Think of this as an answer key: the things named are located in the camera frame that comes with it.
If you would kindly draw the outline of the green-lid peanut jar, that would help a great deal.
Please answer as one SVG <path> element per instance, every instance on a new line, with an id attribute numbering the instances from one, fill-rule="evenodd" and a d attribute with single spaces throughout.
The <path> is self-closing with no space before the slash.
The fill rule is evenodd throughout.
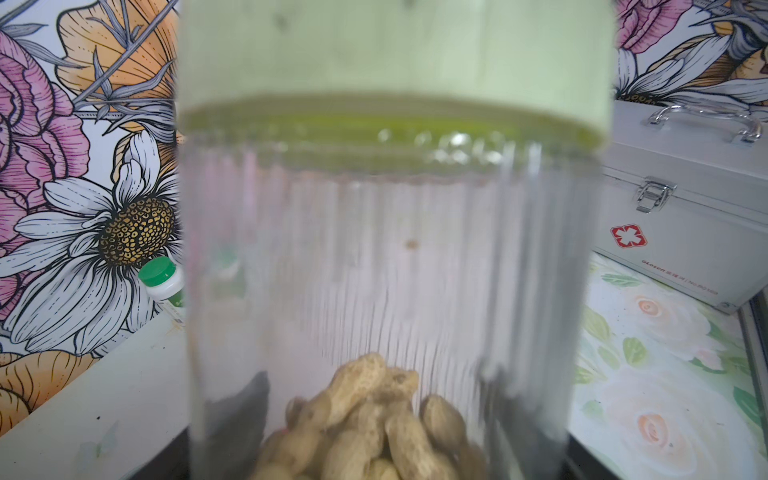
<path id="1" fill-rule="evenodd" d="M 558 479 L 609 1 L 187 1 L 195 479 Z"/>

